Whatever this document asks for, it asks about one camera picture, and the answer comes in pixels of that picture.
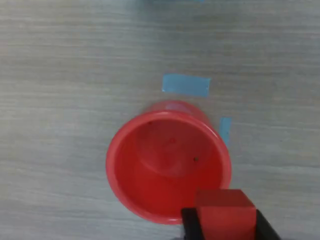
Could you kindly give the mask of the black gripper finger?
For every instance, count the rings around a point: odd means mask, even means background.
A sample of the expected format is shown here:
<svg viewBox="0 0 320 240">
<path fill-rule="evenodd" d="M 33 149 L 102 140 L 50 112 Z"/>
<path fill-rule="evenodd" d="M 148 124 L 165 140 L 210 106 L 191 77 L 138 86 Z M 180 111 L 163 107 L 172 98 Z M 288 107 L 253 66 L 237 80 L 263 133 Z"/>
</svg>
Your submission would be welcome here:
<svg viewBox="0 0 320 240">
<path fill-rule="evenodd" d="M 204 240 L 196 208 L 183 208 L 181 219 L 184 229 L 184 240 Z"/>
<path fill-rule="evenodd" d="M 281 240 L 281 237 L 259 209 L 256 210 L 256 240 Z"/>
</svg>

